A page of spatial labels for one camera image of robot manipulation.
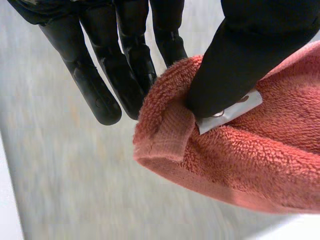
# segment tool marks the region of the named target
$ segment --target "white tag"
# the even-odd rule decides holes
[[[254,88],[237,103],[211,117],[196,121],[200,135],[226,124],[262,104],[261,94]]]

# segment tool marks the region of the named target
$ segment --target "black finger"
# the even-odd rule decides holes
[[[104,125],[118,122],[121,108],[94,66],[79,18],[72,15],[61,17],[40,28],[60,53],[96,119]]]
[[[257,0],[244,4],[224,0],[222,6],[226,19],[187,96],[188,107],[199,118],[236,103],[320,29],[319,1]]]
[[[157,78],[145,40],[148,0],[115,0],[114,4],[123,52],[147,94]]]
[[[150,0],[155,42],[165,65],[187,57],[178,29],[182,23],[185,0]]]
[[[98,61],[122,107],[137,119],[144,93],[118,44],[117,18],[111,3],[83,9],[80,21],[87,32]]]

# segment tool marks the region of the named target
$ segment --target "care label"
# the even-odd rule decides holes
[[[240,117],[262,104],[262,102],[261,94],[255,88],[252,89],[237,103],[222,112],[208,118],[198,119],[196,123],[199,127],[200,135]]]

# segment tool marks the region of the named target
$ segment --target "white surface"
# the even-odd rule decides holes
[[[23,240],[16,198],[0,133],[0,239]]]
[[[319,226],[319,215],[300,215],[250,237],[248,240],[319,240]]]

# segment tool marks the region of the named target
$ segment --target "towel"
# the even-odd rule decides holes
[[[258,81],[260,106],[202,135],[185,107],[201,61],[181,60],[158,78],[140,111],[134,159],[228,204],[275,214],[319,213],[320,41]]]

